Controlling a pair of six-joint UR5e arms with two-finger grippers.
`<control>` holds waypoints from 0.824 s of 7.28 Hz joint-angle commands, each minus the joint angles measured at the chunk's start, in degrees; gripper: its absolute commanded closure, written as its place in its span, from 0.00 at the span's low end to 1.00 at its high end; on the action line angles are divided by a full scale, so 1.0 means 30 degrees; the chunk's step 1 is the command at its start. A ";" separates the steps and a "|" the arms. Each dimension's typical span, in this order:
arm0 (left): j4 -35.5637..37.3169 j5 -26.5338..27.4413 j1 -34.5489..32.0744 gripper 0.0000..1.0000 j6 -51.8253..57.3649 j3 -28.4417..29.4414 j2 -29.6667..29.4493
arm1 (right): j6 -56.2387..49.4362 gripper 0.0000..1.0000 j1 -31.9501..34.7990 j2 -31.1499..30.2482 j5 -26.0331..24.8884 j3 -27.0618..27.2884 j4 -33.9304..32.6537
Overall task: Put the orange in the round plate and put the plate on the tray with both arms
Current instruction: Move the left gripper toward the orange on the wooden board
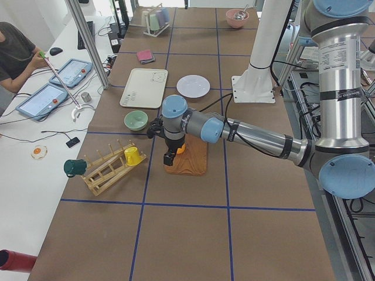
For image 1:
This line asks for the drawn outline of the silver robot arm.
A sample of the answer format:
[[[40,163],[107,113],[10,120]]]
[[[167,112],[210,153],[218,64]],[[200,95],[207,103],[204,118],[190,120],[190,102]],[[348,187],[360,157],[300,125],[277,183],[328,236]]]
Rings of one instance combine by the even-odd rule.
[[[216,113],[189,108],[180,95],[162,104],[162,129],[168,147],[165,165],[191,134],[209,143],[220,138],[288,159],[309,170],[322,188],[344,199],[374,189],[374,163],[361,135],[360,36],[369,25],[370,1],[303,1],[300,34],[318,46],[321,137],[295,139]]]

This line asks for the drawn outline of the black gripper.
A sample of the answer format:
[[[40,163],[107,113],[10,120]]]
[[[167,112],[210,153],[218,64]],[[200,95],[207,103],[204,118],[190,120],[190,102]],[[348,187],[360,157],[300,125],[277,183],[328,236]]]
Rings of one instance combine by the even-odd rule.
[[[175,139],[175,140],[166,138],[165,143],[168,147],[168,152],[165,153],[163,156],[163,163],[166,166],[172,166],[177,149],[180,148],[185,143],[185,138],[180,138],[180,139]]]

